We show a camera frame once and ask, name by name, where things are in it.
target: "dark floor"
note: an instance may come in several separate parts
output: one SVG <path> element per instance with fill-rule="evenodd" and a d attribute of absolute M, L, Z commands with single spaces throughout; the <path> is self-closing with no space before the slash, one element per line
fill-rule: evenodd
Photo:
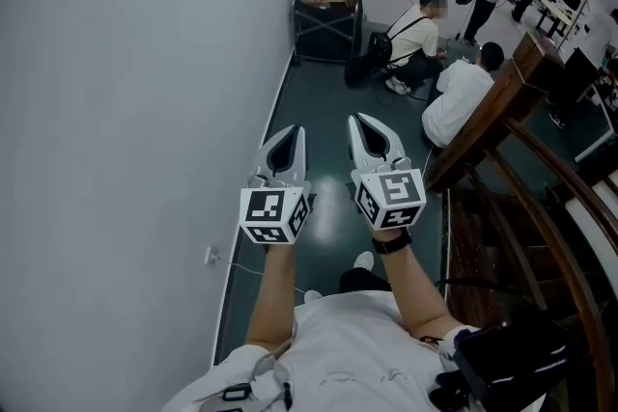
<path fill-rule="evenodd" d="M 366 23 L 364 31 L 368 34 L 384 28 Z M 474 49 L 462 42 L 442 41 L 442 45 L 448 49 L 449 62 L 462 55 L 474 59 Z M 303 62 L 299 68 L 291 68 L 270 133 L 290 124 L 301 124 L 307 132 L 307 179 L 312 182 L 312 193 L 317 197 L 314 211 L 295 247 L 296 286 L 302 290 L 312 288 L 323 295 L 336 293 L 341 273 L 352 267 L 361 252 L 371 250 L 370 236 L 347 187 L 351 182 L 352 167 L 346 128 L 348 116 L 354 112 L 366 113 L 393 128 L 399 133 L 414 167 L 422 170 L 429 153 L 429 148 L 420 139 L 423 101 L 388 93 L 378 78 L 361 88 L 348 89 L 343 74 L 344 67 L 335 64 Z M 414 95 L 423 98 L 428 92 L 428 87 L 422 87 Z M 589 103 L 583 105 L 584 114 L 591 114 L 584 119 L 585 133 L 580 132 L 584 128 L 580 124 L 574 124 L 568 132 L 557 129 L 548 119 L 544 103 L 526 120 L 525 126 L 575 166 L 572 157 L 603 132 L 602 129 L 598 133 L 596 130 L 603 124 L 600 111 L 595 112 L 596 107 Z M 591 126 L 595 127 L 592 138 Z M 535 194 L 542 195 L 546 184 L 557 183 L 557 178 L 517 139 L 507 139 L 499 149 Z M 478 170 L 491 190 L 508 192 L 487 164 L 481 164 Z M 412 230 L 414 252 L 433 280 L 440 278 L 441 208 L 441 198 L 428 195 L 421 221 Z M 239 237 L 236 262 L 261 271 L 264 259 L 260 246 L 252 244 L 243 235 Z M 375 272 L 383 275 L 379 263 L 376 263 Z M 220 362 L 243 344 L 260 280 L 259 276 L 233 268 L 215 362 Z M 296 304 L 302 304 L 302 295 L 298 292 Z"/>

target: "wall outlet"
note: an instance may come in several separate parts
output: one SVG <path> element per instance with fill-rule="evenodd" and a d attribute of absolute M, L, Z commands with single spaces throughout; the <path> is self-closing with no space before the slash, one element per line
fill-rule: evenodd
<path fill-rule="evenodd" d="M 208 246 L 206 248 L 206 255 L 204 256 L 205 265 L 213 265 L 218 258 L 218 252 L 216 247 Z"/>

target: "shoe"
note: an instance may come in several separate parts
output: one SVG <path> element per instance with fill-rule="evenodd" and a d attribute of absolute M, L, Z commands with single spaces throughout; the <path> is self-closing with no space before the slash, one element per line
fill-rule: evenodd
<path fill-rule="evenodd" d="M 410 93 L 412 93 L 412 90 L 395 76 L 391 77 L 390 79 L 386 79 L 386 88 L 401 96 L 408 96 Z"/>
<path fill-rule="evenodd" d="M 560 120 L 560 116 L 558 115 L 557 112 L 549 112 L 549 118 L 554 124 L 556 124 L 556 127 L 558 127 L 559 129 L 564 129 L 565 125 Z"/>
<path fill-rule="evenodd" d="M 552 107 L 556 106 L 556 100 L 554 99 L 554 96 L 551 93 L 548 93 L 548 95 L 545 97 L 545 101 L 548 103 L 549 106 L 552 106 Z"/>
<path fill-rule="evenodd" d="M 309 304 L 314 300 L 322 299 L 322 297 L 322 294 L 319 293 L 317 290 L 307 290 L 305 292 L 305 304 Z"/>
<path fill-rule="evenodd" d="M 374 254 L 370 251 L 361 253 L 354 262 L 354 268 L 364 268 L 367 271 L 374 269 Z"/>

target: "metal cart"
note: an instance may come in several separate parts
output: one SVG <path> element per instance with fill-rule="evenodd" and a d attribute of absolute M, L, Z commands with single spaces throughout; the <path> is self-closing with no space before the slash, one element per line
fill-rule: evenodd
<path fill-rule="evenodd" d="M 351 8 L 320 9 L 293 0 L 295 50 L 292 59 L 346 63 L 355 57 L 362 44 L 362 0 Z"/>

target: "computer monitor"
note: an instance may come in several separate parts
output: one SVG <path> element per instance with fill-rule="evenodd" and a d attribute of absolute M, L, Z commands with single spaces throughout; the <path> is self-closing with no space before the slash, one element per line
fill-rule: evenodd
<path fill-rule="evenodd" d="M 574 11 L 579 7 L 579 0 L 564 0 L 564 3 Z"/>

